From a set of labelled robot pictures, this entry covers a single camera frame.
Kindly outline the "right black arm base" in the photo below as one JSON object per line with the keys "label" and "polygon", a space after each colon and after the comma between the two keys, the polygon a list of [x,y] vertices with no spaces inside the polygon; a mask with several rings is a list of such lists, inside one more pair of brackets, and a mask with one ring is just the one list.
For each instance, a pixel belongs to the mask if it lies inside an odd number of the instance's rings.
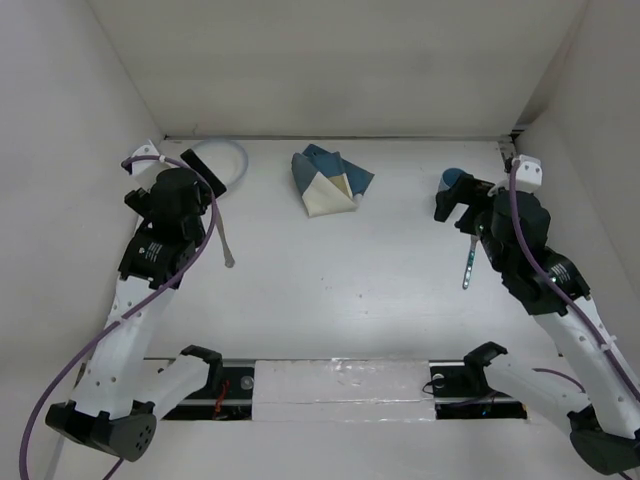
{"label": "right black arm base", "polygon": [[422,393],[434,400],[437,420],[526,420],[526,407],[517,400],[482,386],[463,365],[430,367]]}

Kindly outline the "white blue-rimmed plate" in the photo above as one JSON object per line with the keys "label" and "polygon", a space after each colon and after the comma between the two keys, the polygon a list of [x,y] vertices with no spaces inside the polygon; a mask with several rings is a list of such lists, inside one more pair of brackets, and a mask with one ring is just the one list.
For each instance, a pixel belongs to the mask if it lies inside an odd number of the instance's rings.
{"label": "white blue-rimmed plate", "polygon": [[230,192],[239,186],[249,167],[249,156],[237,142],[227,139],[208,139],[191,149],[218,177]]}

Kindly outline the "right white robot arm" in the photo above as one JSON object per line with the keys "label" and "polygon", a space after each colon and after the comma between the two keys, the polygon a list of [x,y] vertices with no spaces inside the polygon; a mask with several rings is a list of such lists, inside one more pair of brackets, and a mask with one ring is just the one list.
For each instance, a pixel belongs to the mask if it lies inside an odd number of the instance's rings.
{"label": "right white robot arm", "polygon": [[504,393],[553,423],[578,456],[601,475],[639,469],[639,380],[599,320],[576,266],[547,246],[549,212],[531,193],[500,189],[462,174],[436,195],[434,218],[466,210],[456,228],[477,236],[502,284],[553,340],[582,391],[563,388],[513,354],[486,342],[463,358],[462,381],[473,393]]}

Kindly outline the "silver fork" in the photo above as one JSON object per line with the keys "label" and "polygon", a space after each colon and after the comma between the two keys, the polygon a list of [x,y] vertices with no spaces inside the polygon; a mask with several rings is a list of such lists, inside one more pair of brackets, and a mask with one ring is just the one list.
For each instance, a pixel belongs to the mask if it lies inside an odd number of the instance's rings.
{"label": "silver fork", "polygon": [[467,290],[471,282],[475,256],[476,256],[477,243],[478,243],[478,238],[476,236],[471,236],[469,250],[466,258],[465,271],[464,271],[463,281],[462,281],[463,290]]}

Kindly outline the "silver knife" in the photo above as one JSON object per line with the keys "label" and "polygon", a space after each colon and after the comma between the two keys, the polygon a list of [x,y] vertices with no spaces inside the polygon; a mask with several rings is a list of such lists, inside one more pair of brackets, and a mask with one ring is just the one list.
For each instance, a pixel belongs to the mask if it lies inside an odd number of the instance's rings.
{"label": "silver knife", "polygon": [[222,250],[223,250],[225,267],[231,269],[235,266],[235,258],[228,244],[221,212],[217,213],[215,225],[216,225],[216,229],[217,229]]}

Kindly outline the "blue cup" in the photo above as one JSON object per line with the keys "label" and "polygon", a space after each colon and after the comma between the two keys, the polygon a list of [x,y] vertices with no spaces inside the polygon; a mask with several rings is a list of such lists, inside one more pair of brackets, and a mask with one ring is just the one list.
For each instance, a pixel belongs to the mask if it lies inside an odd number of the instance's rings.
{"label": "blue cup", "polygon": [[465,174],[465,171],[460,168],[448,168],[442,172],[439,180],[438,191],[448,191],[451,189],[461,175]]}

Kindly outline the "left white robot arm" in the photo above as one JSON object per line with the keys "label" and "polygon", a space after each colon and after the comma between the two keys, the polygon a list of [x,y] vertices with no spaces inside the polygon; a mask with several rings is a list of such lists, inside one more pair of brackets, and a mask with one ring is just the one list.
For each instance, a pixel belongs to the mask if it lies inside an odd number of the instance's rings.
{"label": "left white robot arm", "polygon": [[220,353],[189,345],[153,378],[139,377],[150,341],[186,272],[218,225],[225,185],[192,150],[178,160],[159,155],[126,159],[129,174],[152,184],[129,192],[125,204],[141,219],[118,267],[105,330],[71,398],[49,407],[45,423],[90,449],[135,462],[149,448],[158,422],[193,393],[222,387]]}

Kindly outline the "blue beige cloth placemat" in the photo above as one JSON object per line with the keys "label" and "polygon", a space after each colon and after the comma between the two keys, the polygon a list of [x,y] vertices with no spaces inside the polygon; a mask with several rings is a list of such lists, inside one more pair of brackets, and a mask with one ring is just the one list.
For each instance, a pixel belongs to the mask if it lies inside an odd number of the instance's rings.
{"label": "blue beige cloth placemat", "polygon": [[293,155],[291,173],[309,218],[355,212],[375,177],[315,144]]}

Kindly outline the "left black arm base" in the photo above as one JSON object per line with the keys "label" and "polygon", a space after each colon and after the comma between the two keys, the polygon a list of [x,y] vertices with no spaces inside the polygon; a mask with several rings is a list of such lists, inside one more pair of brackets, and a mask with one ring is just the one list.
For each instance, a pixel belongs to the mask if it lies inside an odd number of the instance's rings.
{"label": "left black arm base", "polygon": [[252,419],[255,365],[231,363],[213,389],[189,395],[163,419],[167,421],[245,421]]}

